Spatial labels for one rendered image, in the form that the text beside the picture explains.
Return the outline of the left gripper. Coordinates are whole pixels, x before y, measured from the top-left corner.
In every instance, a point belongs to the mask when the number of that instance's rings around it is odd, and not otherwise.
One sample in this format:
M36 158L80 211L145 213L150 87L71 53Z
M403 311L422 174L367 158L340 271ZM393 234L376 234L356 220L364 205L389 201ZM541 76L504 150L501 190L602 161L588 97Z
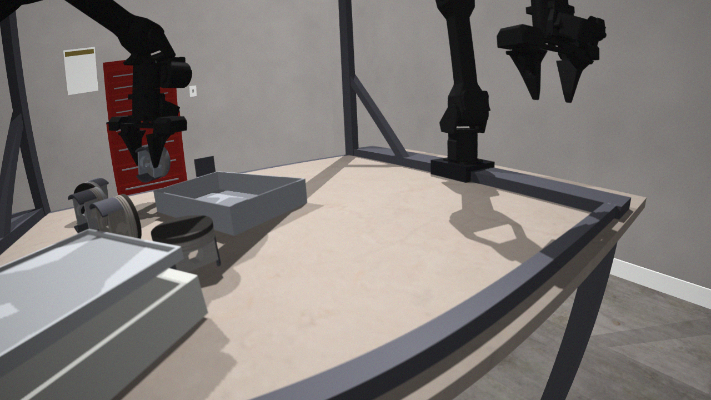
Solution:
M531 0L531 7L526 7L526 14L532 15L533 26L519 24L501 28L496 36L497 47L512 49L506 51L506 54L518 68L534 101L540 99L541 61L548 51L558 52L562 60L556 61L562 93L565 102L572 102L583 70L599 60L599 47L579 41L568 43L572 37L560 33L557 37L547 36L548 16L553 3L560 5L562 13L567 14L568 8L575 13L568 0Z

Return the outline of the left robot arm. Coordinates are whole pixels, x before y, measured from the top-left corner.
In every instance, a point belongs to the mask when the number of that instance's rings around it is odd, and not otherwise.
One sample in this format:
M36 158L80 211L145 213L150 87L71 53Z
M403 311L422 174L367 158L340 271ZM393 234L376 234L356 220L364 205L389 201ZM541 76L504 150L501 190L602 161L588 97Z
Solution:
M454 75L454 86L448 94L448 107L439 122L441 132L448 134L448 158L443 158L443 161L459 164L482 162L478 158L478 133L485 132L490 107L488 92L483 91L477 83L470 27L475 0L436 0L436 4L447 21ZM579 41L594 47L607 36L605 22L601 18L574 16L571 8L568 8L567 14L562 13L560 5L553 3L546 35L557 37L558 33L572 37L567 41L569 43Z

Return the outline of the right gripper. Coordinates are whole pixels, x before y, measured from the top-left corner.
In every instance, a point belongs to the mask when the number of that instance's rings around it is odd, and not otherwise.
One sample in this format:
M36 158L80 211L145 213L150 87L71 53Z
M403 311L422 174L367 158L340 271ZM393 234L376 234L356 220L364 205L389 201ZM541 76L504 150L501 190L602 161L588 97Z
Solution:
M132 116L111 117L108 122L109 130L117 131L121 126L118 135L121 135L137 166L138 152L135 151L142 147L146 132L140 128L153 128L152 134L146 134L153 168L158 167L167 139L176 132L187 130L184 116L161 117L160 98L163 98L160 88L132 89L132 94L128 94L128 99L132 99Z

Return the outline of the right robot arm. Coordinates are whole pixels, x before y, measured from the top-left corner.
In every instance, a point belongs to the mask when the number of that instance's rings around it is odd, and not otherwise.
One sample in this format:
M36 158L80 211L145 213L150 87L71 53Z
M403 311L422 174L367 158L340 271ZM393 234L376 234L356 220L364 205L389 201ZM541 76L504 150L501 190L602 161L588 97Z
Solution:
M0 22L21 5L42 0L0 0ZM118 37L131 53L123 62L133 66L133 87L186 88L192 79L191 67L185 57L176 54L162 26L142 16L135 16L114 0L65 0L97 21ZM157 54L154 52L160 51ZM155 59L155 60L154 60ZM180 107L160 98L161 117L178 116Z

